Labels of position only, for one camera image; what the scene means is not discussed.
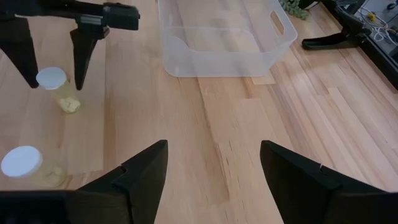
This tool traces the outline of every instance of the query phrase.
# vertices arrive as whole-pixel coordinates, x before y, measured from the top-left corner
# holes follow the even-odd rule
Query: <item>robotic arm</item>
[[[81,90],[97,40],[109,27],[138,30],[136,7],[106,2],[103,5],[75,0],[0,0],[0,49],[10,58],[31,88],[37,88],[38,72],[32,37],[26,18],[57,16],[74,19],[78,28],[70,32],[73,42],[76,88]]]

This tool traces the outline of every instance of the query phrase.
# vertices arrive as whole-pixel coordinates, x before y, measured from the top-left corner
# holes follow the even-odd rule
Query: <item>small jar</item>
[[[67,75],[61,68],[49,67],[41,70],[36,76],[41,87],[48,90],[61,109],[74,113],[80,108],[75,89],[67,81]]]
[[[66,178],[65,171],[50,161],[44,161],[35,147],[20,146],[9,151],[1,161],[2,172],[21,184],[39,188],[58,187]]]

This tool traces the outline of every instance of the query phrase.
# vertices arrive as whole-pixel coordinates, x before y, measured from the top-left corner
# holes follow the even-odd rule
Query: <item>yellow contents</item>
[[[376,15],[375,15],[375,13],[369,12],[369,13],[368,13],[368,19],[369,19],[370,21],[376,22]]]
[[[51,95],[66,113],[74,113],[79,110],[80,102],[76,96],[76,91],[68,81],[55,90],[50,90]]]
[[[70,97],[66,99],[60,99],[58,103],[61,106],[62,110],[64,110],[67,113],[74,113],[80,107],[80,102]]]
[[[61,167],[46,163],[30,176],[34,185],[45,188],[58,187],[65,178],[66,173]]]

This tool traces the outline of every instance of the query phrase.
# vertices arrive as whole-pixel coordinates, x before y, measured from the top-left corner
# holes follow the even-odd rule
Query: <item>cable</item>
[[[368,13],[367,14],[363,14],[363,9],[365,11],[368,11]],[[398,14],[396,14],[391,20],[386,22],[383,19],[381,19],[376,13],[370,11],[369,9],[366,9],[365,7],[361,7],[361,9],[359,10],[359,13],[361,14],[362,20],[364,22],[366,22],[367,24],[369,24],[372,27],[372,30],[375,31],[375,33],[373,35],[374,41],[380,42],[380,41],[384,40],[384,38],[388,38],[395,46],[398,46],[398,44],[395,41],[393,41],[393,39],[390,37],[390,34],[388,32],[388,30],[392,30],[392,29],[388,28],[388,23],[391,20],[393,20],[393,18],[398,16]],[[379,24],[375,18],[379,19],[384,25],[383,24]]]
[[[386,25],[389,23],[389,22],[391,22],[395,17],[397,17],[398,16],[398,13],[396,14],[396,15],[394,15],[394,17],[392,17],[388,22],[386,22]]]

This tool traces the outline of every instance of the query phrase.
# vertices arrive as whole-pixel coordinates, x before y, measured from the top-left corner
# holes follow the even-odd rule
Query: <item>green plant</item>
[[[282,8],[290,15],[305,20],[308,17],[308,12],[299,8],[300,0],[279,0]]]

